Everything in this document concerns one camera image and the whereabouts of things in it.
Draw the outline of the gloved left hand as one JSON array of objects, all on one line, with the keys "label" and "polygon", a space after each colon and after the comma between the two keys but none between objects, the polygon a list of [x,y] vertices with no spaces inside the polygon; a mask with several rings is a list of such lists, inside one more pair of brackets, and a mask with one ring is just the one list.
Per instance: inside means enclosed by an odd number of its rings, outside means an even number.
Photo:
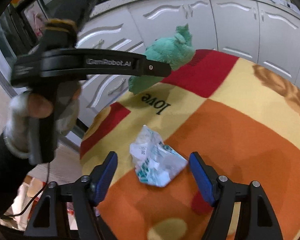
[{"label": "gloved left hand", "polygon": [[[79,82],[70,82],[76,91],[62,114],[56,121],[57,132],[67,135],[75,126],[79,113],[79,99],[81,85]],[[19,159],[28,159],[29,124],[30,119],[44,119],[53,113],[52,102],[30,90],[15,96],[10,101],[7,124],[3,131],[3,140],[7,149]]]}]

